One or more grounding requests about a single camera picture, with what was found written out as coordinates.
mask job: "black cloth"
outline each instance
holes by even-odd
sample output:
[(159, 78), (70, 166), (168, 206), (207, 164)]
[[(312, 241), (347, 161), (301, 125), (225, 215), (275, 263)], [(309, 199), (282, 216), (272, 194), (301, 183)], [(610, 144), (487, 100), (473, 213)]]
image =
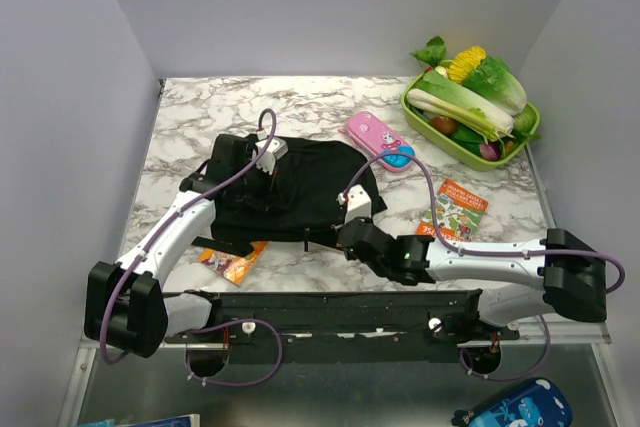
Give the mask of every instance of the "black cloth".
[[(255, 135), (247, 138), (256, 141)], [(216, 198), (212, 237), (230, 243), (303, 241), (336, 247), (346, 213), (338, 194), (367, 159), (344, 142), (280, 138), (288, 151), (268, 184), (245, 192), (244, 200)], [(371, 168), (357, 183), (371, 197), (373, 213), (386, 209)]]

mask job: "pink pencil case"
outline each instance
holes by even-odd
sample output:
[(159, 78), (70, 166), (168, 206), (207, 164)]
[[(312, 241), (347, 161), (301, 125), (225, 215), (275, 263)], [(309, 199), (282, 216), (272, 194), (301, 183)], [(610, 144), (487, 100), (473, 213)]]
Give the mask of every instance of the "pink pencil case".
[(396, 131), (366, 110), (347, 121), (347, 134), (357, 147), (370, 156), (389, 152), (379, 162), (391, 172), (402, 172), (411, 165), (411, 160), (395, 155), (395, 152), (415, 155), (415, 151)]

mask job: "black strap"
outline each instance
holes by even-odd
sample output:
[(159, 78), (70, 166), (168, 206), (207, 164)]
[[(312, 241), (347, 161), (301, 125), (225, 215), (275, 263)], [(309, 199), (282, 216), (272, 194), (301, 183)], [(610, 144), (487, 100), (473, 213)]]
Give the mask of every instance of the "black strap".
[(226, 254), (237, 255), (238, 257), (246, 257), (253, 253), (253, 246), (249, 242), (223, 242), (221, 240), (207, 239), (206, 237), (196, 237), (191, 242), (196, 247), (204, 247), (205, 249), (213, 249)]

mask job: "gray floor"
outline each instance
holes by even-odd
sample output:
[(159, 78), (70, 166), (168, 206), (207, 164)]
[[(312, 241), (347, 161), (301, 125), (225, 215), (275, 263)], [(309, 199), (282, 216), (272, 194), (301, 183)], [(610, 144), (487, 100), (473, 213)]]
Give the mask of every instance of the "gray floor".
[[(507, 347), (501, 373), (530, 366), (541, 347)], [(247, 380), (268, 366), (230, 366), (225, 380)], [(555, 382), (574, 411), (575, 427), (614, 426), (589, 346), (555, 346), (540, 375)], [(455, 364), (426, 362), (283, 365), (257, 387), (203, 388), (187, 381), (183, 351), (165, 349), (149, 359), (127, 358), (113, 367), (96, 361), (81, 423), (115, 418), (141, 422), (199, 413), (203, 426), (447, 426), (504, 384), (464, 374)]]

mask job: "orange book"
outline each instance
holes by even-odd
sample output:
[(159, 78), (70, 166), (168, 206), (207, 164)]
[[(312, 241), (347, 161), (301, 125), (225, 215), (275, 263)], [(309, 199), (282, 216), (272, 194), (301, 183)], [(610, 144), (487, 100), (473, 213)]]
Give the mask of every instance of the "orange book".
[[(435, 205), (440, 231), (448, 240), (471, 240), (478, 231), (487, 207), (489, 202), (483, 198), (460, 187), (451, 179), (445, 180), (438, 190)], [(420, 222), (416, 234), (436, 236), (431, 208)]]
[(251, 268), (258, 261), (269, 242), (251, 242), (253, 252), (246, 257), (218, 252), (213, 249), (205, 249), (200, 256), (200, 262), (209, 267), (215, 273), (220, 274), (225, 279), (240, 285)]

